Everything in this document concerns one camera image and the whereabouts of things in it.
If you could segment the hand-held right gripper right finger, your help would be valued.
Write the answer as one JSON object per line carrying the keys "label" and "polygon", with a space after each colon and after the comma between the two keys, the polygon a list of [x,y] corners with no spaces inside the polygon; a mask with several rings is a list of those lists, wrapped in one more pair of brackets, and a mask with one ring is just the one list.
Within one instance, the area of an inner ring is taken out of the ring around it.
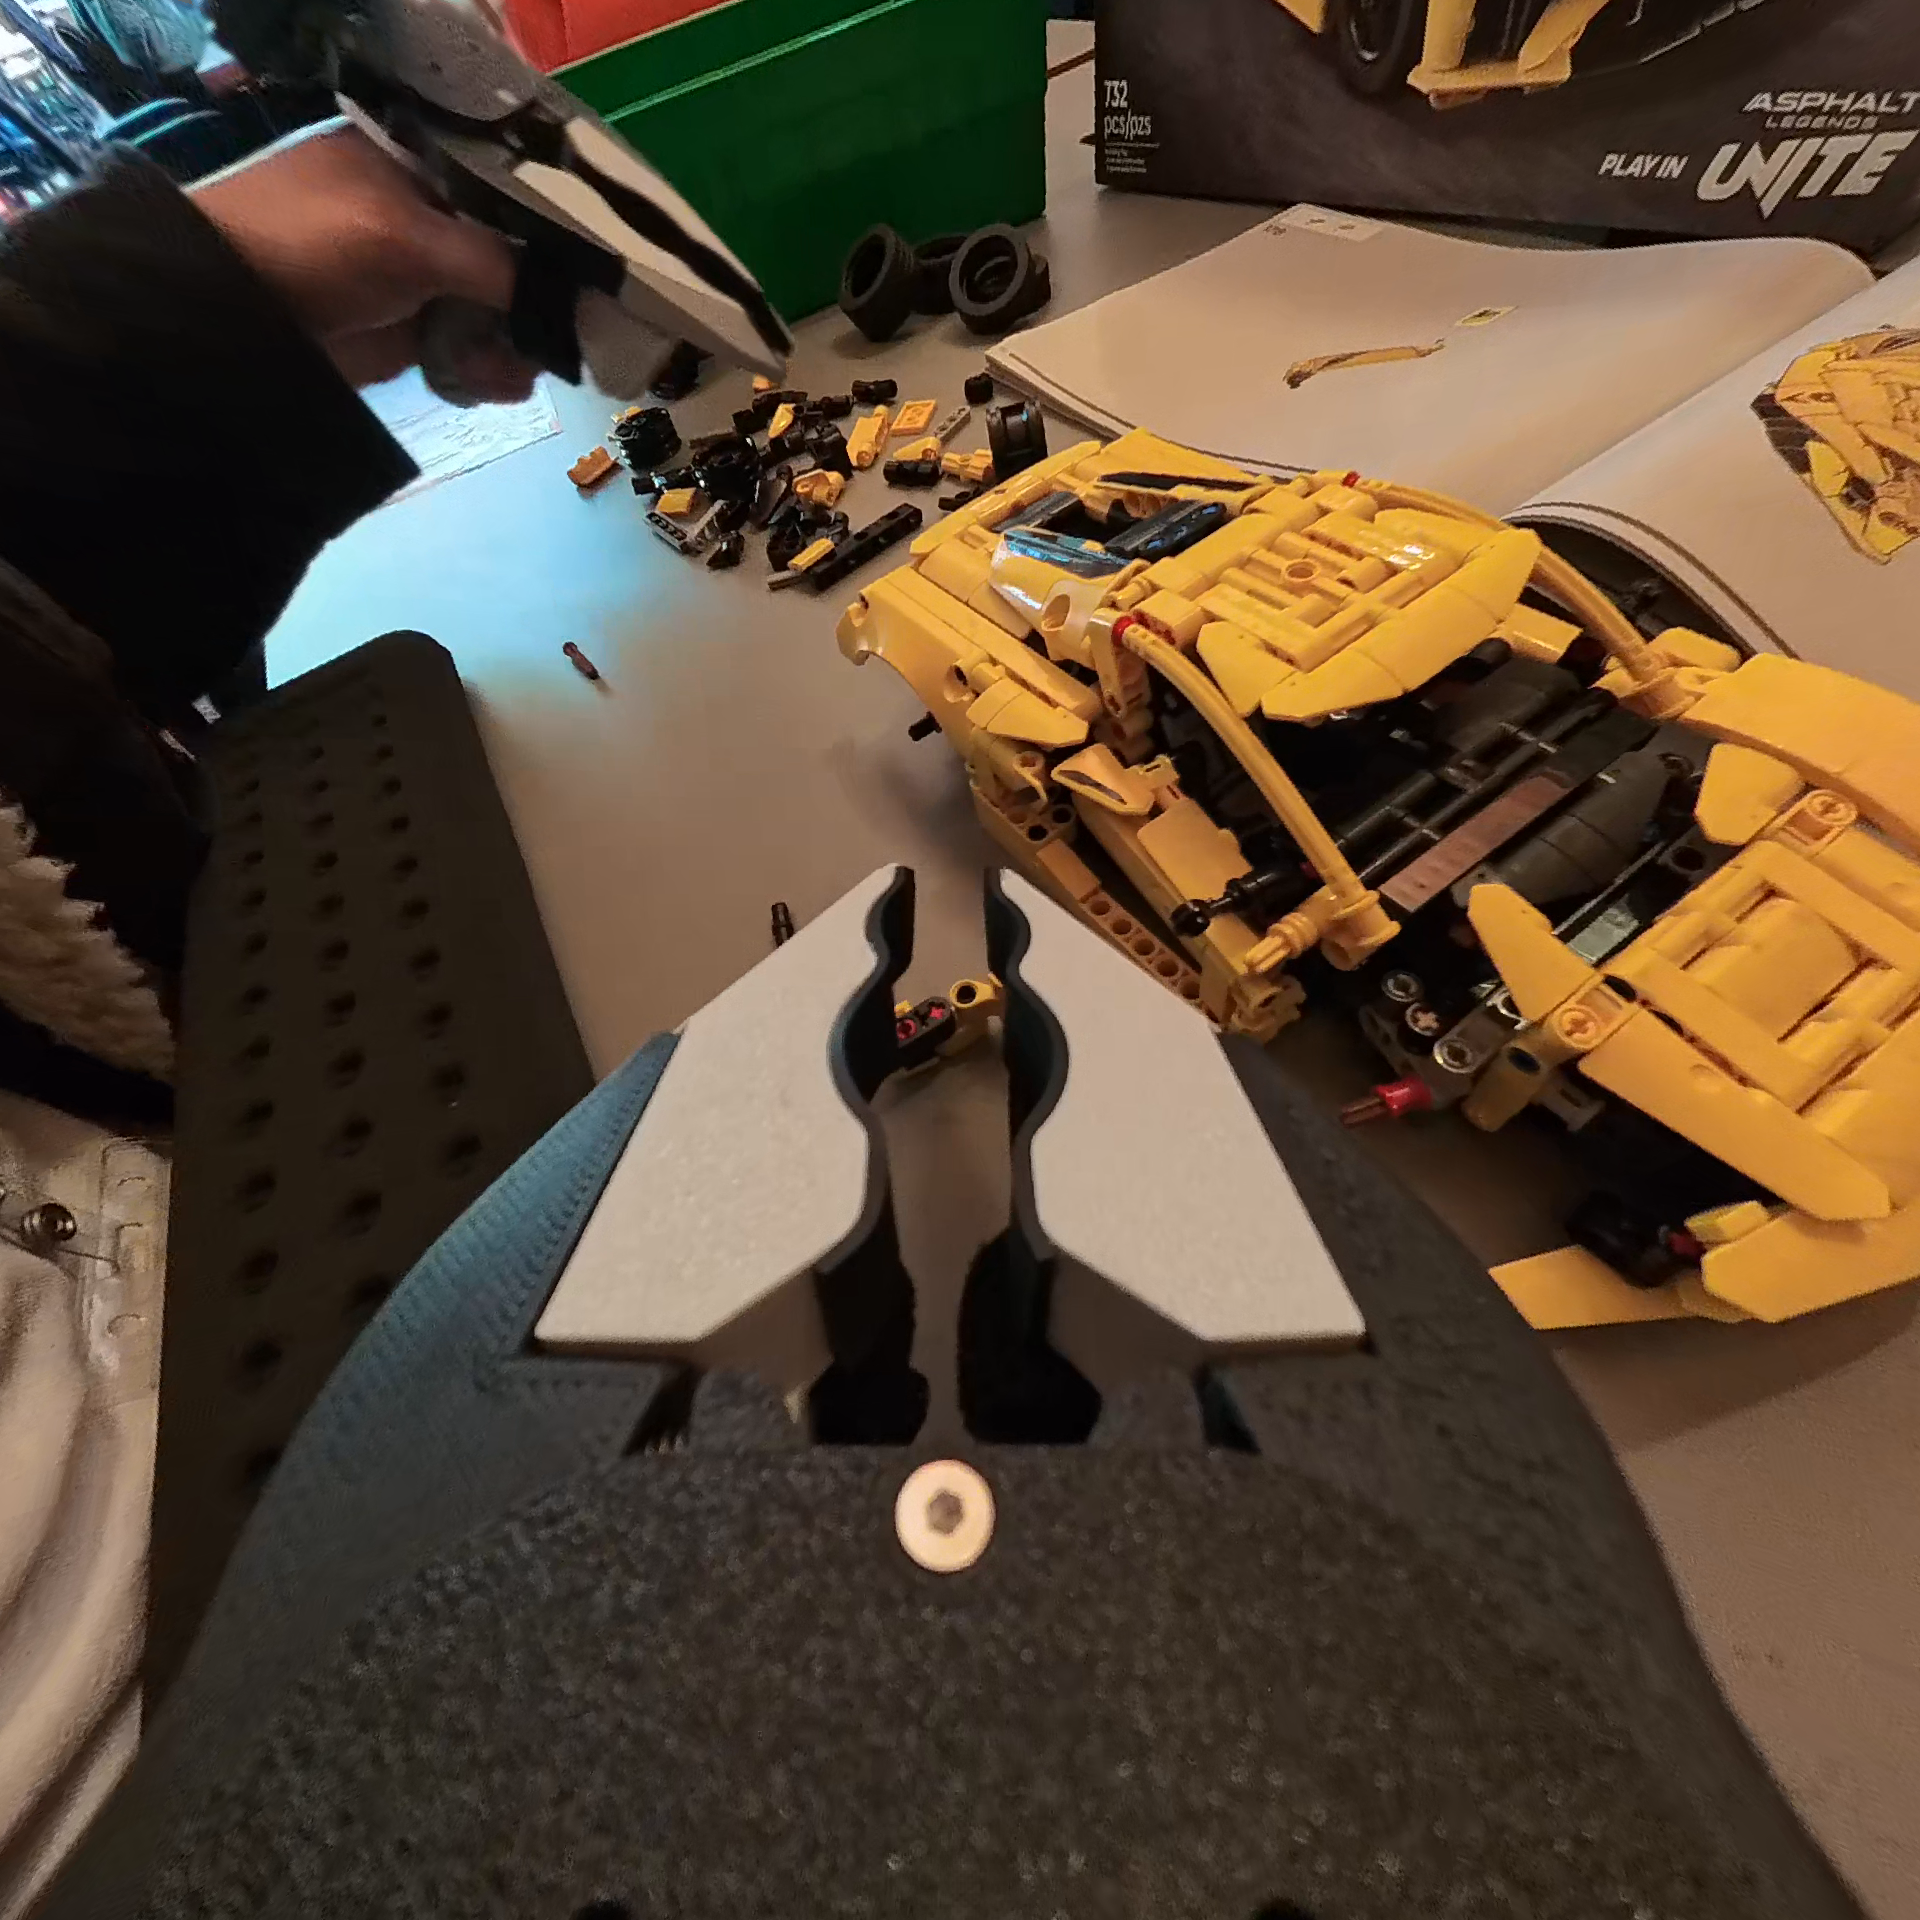
{"label": "hand-held right gripper right finger", "polygon": [[1349,1356],[1366,1322],[1236,1050],[1007,868],[982,878],[1010,1215],[980,1252],[980,1424],[1098,1428],[1174,1380],[1251,1428],[1225,1373]]}

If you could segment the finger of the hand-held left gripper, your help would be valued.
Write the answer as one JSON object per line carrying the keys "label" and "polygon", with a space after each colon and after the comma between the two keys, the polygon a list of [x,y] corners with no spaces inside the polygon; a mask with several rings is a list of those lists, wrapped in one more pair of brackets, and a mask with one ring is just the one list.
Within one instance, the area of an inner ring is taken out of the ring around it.
{"label": "finger of the hand-held left gripper", "polygon": [[583,110],[560,134],[558,205],[611,252],[634,315],[682,335],[787,332],[756,277],[692,205]]}
{"label": "finger of the hand-held left gripper", "polygon": [[516,357],[567,385],[637,398],[679,347],[780,377],[794,335],[746,265],[643,161],[508,161]]}

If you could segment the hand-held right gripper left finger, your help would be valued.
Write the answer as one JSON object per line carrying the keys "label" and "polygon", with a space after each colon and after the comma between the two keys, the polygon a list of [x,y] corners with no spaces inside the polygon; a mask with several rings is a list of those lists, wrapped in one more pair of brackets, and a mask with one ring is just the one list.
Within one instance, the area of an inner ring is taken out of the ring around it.
{"label": "hand-held right gripper left finger", "polygon": [[532,1327],[543,1356],[750,1375],[913,1428],[916,1292],[874,1099],[916,880],[887,864],[688,1017]]}

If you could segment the small yellow connector piece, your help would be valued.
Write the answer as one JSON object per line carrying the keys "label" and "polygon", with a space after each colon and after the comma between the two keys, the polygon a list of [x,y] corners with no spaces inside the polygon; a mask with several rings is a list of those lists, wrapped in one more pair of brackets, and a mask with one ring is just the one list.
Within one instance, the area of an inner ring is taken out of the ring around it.
{"label": "small yellow connector piece", "polygon": [[894,1068],[919,1074],[986,1041],[1001,1012],[996,975],[963,976],[947,993],[894,1004]]}

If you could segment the instruction booklet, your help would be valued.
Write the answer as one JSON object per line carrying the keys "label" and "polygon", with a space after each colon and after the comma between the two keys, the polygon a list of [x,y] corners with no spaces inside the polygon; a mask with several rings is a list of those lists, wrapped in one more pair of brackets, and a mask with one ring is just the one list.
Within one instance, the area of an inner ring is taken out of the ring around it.
{"label": "instruction booklet", "polygon": [[1640,566],[1750,652],[1916,699],[1916,265],[1541,250],[1300,205],[987,357],[1114,438],[1354,468]]}

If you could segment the grey desk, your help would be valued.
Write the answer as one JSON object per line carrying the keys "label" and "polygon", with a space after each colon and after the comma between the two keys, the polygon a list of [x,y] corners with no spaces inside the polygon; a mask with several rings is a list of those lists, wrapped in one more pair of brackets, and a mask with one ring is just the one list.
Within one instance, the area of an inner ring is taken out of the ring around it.
{"label": "grey desk", "polygon": [[[1267,210],[1093,185],[1092,29],[1046,26],[1052,315],[1259,225]],[[562,432],[386,506],[313,564],[268,640],[290,681],[369,637],[437,638],[478,709],[589,1068],[603,1077],[875,866],[918,874],[907,981],[986,960],[993,857],[947,748],[912,742],[894,674],[851,666],[834,603],[707,572],[623,484],[563,470],[611,406],[556,388]],[[583,683],[563,658],[598,666]],[[934,1422],[974,1248],[1004,1220],[996,1054],[881,1099],[901,1246],[923,1285]],[[1346,1141],[1486,1264],[1547,1246],[1570,1199],[1543,1138],[1455,1120]],[[1655,1530],[1700,1644],[1821,1849],[1873,1916],[1916,1916],[1916,1287],[1782,1327],[1697,1320],[1551,1337]]]}

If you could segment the person's left hand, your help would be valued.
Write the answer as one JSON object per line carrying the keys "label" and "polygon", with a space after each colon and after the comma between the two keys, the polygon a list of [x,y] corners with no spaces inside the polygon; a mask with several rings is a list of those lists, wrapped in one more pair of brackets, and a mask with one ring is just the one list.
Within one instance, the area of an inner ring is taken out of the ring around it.
{"label": "person's left hand", "polygon": [[416,369],[426,315],[439,302],[502,318],[514,301],[510,242],[435,205],[406,164],[342,119],[193,183],[185,197],[353,388]]}

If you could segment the green plastic bin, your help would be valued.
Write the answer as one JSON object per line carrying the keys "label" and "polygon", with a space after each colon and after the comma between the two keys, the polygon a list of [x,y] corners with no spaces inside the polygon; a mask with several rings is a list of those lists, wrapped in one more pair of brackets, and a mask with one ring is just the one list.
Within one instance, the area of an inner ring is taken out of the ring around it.
{"label": "green plastic bin", "polygon": [[654,164],[799,323],[851,245],[1036,222],[1046,25],[1031,2],[740,2],[558,80]]}

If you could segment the pile of black yellow bricks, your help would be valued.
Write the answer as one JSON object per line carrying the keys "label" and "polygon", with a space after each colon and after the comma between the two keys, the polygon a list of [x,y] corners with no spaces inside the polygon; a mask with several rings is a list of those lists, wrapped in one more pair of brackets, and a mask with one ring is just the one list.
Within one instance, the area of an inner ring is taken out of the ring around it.
{"label": "pile of black yellow bricks", "polygon": [[671,466],[629,470],[606,430],[566,480],[581,499],[628,487],[643,526],[684,560],[735,571],[757,548],[770,593],[823,597],[905,548],[925,526],[923,496],[953,515],[987,492],[989,448],[959,438],[987,424],[993,397],[989,374],[950,406],[901,397],[889,377],[840,393],[756,378],[724,430],[682,434]]}

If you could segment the yellow toy brick car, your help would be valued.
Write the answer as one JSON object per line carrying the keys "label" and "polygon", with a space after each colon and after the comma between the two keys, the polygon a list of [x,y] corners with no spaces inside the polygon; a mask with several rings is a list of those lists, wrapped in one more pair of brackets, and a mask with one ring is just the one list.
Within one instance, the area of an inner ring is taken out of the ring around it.
{"label": "yellow toy brick car", "polygon": [[1133,430],[976,492],[836,622],[1020,874],[1220,1030],[1325,993],[1346,1127],[1550,1117],[1537,1331],[1784,1324],[1918,1263],[1916,702],[1649,628],[1533,530]]}

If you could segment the toy car set box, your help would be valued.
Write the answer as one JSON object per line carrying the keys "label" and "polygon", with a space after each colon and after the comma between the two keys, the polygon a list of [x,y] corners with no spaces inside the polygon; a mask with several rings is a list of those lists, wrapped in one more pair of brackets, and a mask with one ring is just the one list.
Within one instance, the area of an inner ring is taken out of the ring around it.
{"label": "toy car set box", "polygon": [[1914,2],[1121,2],[1103,186],[1643,236],[1916,229]]}

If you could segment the dark fleece-lined jacket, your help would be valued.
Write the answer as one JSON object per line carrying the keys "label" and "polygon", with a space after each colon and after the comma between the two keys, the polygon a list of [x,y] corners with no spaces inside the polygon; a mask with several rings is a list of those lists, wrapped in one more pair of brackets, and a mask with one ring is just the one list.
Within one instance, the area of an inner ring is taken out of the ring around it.
{"label": "dark fleece-lined jacket", "polygon": [[4,1093],[111,1132],[173,1120],[200,799],[105,643],[4,568]]}

